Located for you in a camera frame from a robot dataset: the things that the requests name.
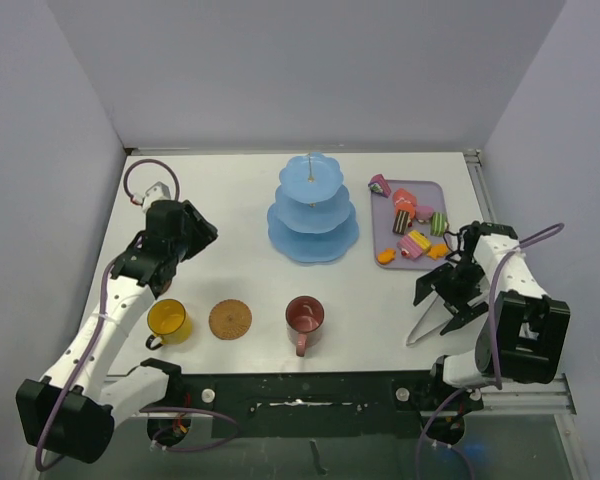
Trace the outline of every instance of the blue scalloped plate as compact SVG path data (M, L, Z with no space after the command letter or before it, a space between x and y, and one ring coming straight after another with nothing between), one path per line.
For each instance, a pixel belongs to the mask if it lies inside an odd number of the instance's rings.
M330 232L319 235L290 230L278 219L275 210L276 205L273 204L267 212L271 243L296 262L331 262L344 255L360 234L356 222L356 209L353 205L347 220Z
M309 155L313 182L309 181ZM280 171L280 186L287 197L300 203L329 200L342 186L344 175L335 158L322 153L293 157Z
M314 207L287 197L282 187L276 190L276 215L282 223L294 232L326 233L330 232L349 216L349 190L344 185L326 202L316 203Z

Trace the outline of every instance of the red mug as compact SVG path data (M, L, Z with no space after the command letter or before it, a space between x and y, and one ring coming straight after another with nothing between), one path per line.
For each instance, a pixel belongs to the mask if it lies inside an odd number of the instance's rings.
M313 297L294 298L287 305L285 313L289 338L296 345L296 355L304 354L322 337L320 326L324 323L324 308Z

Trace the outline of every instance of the yellow mug handle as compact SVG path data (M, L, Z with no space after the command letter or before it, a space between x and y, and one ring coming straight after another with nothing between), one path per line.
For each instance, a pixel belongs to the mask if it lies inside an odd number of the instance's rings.
M153 341L156 338L160 338L160 343L156 343L155 345L153 345ZM149 338L147 338L147 341L145 342L144 346L147 347L149 350L157 350L160 347L164 346L164 343L162 343L161 337L156 337L155 335L149 335Z

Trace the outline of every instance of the mug handle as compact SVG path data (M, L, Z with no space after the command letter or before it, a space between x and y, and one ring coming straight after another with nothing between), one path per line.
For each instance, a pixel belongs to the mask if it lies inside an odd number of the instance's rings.
M153 345L153 341L156 338L160 338L160 337L156 337L155 335L149 335L149 338L147 338L147 341L144 343L144 346L147 347L149 350L159 349L160 347L162 347L164 345L164 343L160 342L160 343Z
M299 357L304 357L304 354L307 351L307 334L299 333L298 339L296 340L296 355Z

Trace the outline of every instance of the yellow mug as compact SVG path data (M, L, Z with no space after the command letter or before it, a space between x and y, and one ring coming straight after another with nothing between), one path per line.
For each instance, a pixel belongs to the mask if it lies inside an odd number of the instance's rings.
M193 321L182 305L177 300L166 299L157 302L147 315L149 335L145 346L149 350L157 350L163 345L177 345L184 342L193 331ZM160 343L154 345L153 341L159 338Z

